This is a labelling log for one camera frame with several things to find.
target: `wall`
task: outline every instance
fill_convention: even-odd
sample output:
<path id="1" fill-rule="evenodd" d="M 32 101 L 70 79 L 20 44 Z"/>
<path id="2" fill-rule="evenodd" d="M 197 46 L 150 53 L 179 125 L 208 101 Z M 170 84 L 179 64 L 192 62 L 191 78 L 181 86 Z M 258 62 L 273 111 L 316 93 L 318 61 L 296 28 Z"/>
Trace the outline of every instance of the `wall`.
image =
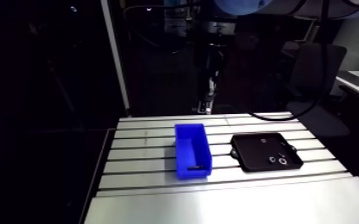
<path id="1" fill-rule="evenodd" d="M 359 17 L 344 21 L 333 44 L 348 49 L 340 70 L 359 70 Z"/>

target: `aluminum table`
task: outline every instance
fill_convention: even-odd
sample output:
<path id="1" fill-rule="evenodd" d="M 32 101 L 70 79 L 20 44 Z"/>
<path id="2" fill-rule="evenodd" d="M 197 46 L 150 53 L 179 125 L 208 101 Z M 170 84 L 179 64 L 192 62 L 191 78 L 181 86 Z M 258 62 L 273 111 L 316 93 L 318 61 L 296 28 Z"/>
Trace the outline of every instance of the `aluminum table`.
<path id="1" fill-rule="evenodd" d="M 206 179 L 175 177 L 179 123 L 205 126 L 213 164 Z M 229 155 L 230 139 L 258 132 L 281 133 L 305 164 L 243 172 Z M 298 120 L 266 122 L 248 114 L 124 118 L 103 165 L 85 223 L 359 223 L 359 178 Z"/>

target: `black plastic tray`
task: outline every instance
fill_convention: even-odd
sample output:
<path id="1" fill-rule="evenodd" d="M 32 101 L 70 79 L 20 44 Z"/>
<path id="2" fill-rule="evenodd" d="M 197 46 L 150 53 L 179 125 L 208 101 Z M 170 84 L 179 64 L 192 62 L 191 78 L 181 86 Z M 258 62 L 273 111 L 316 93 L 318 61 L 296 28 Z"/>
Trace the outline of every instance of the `black plastic tray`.
<path id="1" fill-rule="evenodd" d="M 231 144 L 236 152 L 231 155 L 247 172 L 298 169 L 304 163 L 279 133 L 234 135 Z M 270 162 L 269 157 L 274 157 L 276 161 Z M 281 164 L 280 158 L 284 158 L 287 164 Z"/>

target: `blue plastic bin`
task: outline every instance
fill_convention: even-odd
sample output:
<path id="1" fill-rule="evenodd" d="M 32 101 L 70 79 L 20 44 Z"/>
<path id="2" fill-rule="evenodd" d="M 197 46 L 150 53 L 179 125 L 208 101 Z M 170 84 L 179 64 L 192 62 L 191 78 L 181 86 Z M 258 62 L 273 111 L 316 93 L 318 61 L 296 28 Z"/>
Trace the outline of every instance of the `blue plastic bin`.
<path id="1" fill-rule="evenodd" d="M 212 173 L 212 154 L 203 124 L 175 125 L 178 179 L 205 178 Z"/>

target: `office chair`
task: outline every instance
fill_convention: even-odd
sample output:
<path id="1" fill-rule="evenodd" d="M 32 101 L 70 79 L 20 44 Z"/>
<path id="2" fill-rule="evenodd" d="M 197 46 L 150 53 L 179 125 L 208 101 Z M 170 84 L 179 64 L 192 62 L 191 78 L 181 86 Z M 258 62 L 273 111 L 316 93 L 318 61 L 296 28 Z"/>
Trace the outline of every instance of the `office chair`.
<path id="1" fill-rule="evenodd" d="M 341 62 L 346 54 L 342 46 L 328 45 L 328 73 L 326 94 L 334 84 Z M 321 46 L 318 43 L 302 45 L 296 56 L 289 81 L 284 85 L 289 93 L 285 108 L 292 114 L 299 114 L 308 108 L 320 94 L 323 75 Z M 318 138 L 334 138 L 349 135 L 348 127 L 334 114 L 318 105 L 299 120 Z"/>

